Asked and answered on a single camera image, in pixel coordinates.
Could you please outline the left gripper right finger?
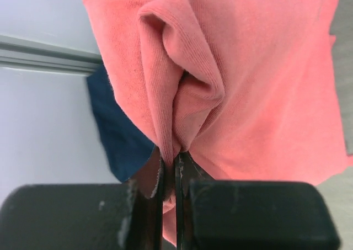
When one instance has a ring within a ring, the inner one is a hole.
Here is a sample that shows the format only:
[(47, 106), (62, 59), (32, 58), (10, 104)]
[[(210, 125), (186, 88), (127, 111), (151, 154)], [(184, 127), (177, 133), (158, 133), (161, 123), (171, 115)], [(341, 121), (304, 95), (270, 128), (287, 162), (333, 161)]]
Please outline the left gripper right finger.
[(314, 186), (215, 180), (188, 153), (174, 164), (177, 249), (339, 249)]

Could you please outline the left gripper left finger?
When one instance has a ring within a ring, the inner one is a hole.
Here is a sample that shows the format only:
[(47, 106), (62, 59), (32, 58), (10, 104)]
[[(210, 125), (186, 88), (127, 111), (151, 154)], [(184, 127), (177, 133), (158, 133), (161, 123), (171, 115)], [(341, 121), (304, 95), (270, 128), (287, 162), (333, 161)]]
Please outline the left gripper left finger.
[(155, 148), (121, 184), (34, 184), (1, 206), (2, 249), (160, 249), (164, 163)]

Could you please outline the pink t shirt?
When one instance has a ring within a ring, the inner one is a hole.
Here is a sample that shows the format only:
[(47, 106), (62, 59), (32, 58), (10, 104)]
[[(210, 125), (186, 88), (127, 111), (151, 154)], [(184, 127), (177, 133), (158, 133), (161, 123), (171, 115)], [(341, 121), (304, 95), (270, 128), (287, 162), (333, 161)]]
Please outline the pink t shirt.
[(330, 33), (339, 0), (83, 0), (115, 100), (170, 171), (318, 185), (352, 165)]

